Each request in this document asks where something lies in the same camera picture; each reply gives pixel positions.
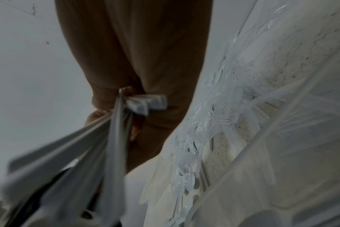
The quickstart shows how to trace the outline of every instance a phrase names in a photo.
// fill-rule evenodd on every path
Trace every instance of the translucent plastic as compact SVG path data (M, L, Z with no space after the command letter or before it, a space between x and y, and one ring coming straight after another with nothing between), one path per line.
M340 226L339 62L340 48L282 97L265 126L248 122L256 135L194 204L185 226Z

